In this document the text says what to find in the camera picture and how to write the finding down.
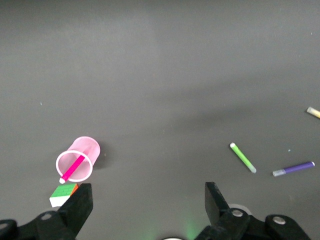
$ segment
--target pink plastic cup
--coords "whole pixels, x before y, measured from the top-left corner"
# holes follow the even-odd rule
[[[70,166],[83,156],[83,162],[78,166],[68,179],[70,182],[78,183],[90,177],[93,166],[100,154],[100,146],[96,140],[89,136],[78,137],[67,151],[61,153],[55,162],[55,167],[60,176],[70,168]]]

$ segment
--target gray surface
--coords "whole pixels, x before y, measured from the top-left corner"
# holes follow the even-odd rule
[[[320,120],[304,112],[320,109],[319,1],[170,2],[1,3],[0,219],[48,209],[57,156],[91,136],[79,240],[191,240],[206,181],[320,239]]]

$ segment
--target yellow marker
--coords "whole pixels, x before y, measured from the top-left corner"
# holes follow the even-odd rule
[[[313,116],[317,117],[320,119],[320,111],[312,108],[312,107],[308,107],[308,109],[306,110],[307,113],[312,114]]]

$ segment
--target green marker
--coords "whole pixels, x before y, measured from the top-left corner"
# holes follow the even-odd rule
[[[237,154],[237,156],[241,159],[241,161],[250,169],[252,173],[256,173],[257,169],[252,165],[252,163],[248,160],[248,158],[242,153],[242,151],[237,147],[237,145],[232,142],[230,143],[230,148]]]

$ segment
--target marker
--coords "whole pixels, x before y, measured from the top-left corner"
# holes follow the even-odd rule
[[[306,112],[320,119],[320,111],[318,111],[312,107],[308,107]]]
[[[60,178],[59,182],[61,184],[65,184],[66,181],[71,177],[71,175],[75,172],[75,170],[79,167],[79,165],[84,161],[84,156],[79,156],[77,160],[69,167],[69,169],[63,174],[63,176]]]
[[[250,169],[252,173],[256,173],[257,169],[252,165],[248,158],[242,153],[242,151],[237,147],[237,145],[232,142],[230,143],[230,148],[235,152],[235,154],[241,159],[241,161]]]
[[[286,167],[284,169],[273,171],[272,174],[273,174],[273,176],[278,177],[281,175],[293,173],[293,172],[300,171],[303,169],[313,168],[314,166],[315,166],[315,163],[313,161],[308,161],[308,162],[305,162],[305,163],[302,163],[299,165],[290,166],[290,167]]]

